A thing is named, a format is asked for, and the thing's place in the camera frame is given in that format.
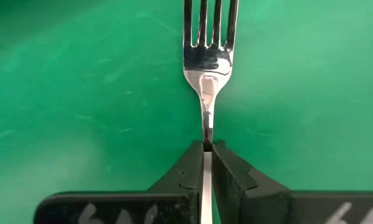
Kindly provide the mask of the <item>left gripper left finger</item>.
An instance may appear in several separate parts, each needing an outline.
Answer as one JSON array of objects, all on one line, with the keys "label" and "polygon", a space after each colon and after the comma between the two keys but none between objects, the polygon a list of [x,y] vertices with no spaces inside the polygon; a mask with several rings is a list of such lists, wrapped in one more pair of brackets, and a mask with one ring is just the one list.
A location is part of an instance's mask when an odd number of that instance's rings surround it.
[{"label": "left gripper left finger", "polygon": [[193,141],[147,190],[53,194],[37,206],[34,224],[199,224],[203,153]]}]

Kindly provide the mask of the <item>silver metal fork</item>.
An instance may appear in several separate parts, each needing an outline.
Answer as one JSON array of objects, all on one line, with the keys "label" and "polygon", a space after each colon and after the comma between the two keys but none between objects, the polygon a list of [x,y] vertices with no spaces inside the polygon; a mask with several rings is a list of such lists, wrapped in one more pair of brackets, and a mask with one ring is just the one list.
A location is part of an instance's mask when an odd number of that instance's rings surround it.
[{"label": "silver metal fork", "polygon": [[213,224],[211,152],[214,105],[233,70],[239,0],[230,0],[224,44],[221,43],[222,0],[215,0],[211,45],[207,44],[208,0],[200,0],[196,44],[192,43],[192,0],[184,0],[183,3],[183,74],[200,99],[203,133],[203,191],[199,224]]}]

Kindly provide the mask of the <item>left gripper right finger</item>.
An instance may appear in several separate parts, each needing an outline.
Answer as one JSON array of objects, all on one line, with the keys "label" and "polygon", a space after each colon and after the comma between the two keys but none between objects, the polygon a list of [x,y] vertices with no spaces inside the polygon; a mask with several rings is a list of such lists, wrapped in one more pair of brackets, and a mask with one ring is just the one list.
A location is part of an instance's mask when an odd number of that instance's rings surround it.
[{"label": "left gripper right finger", "polygon": [[373,191],[291,190],[223,141],[212,178],[222,224],[373,224]]}]

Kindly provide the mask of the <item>green table mat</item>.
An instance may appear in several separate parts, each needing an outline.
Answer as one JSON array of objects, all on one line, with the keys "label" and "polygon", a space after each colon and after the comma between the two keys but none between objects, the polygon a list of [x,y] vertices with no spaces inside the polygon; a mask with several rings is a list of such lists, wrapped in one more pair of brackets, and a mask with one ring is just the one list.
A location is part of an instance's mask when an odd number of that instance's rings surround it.
[{"label": "green table mat", "polygon": [[[201,138],[183,0],[0,0],[0,224],[144,190]],[[373,0],[239,0],[214,136],[293,190],[373,190]]]}]

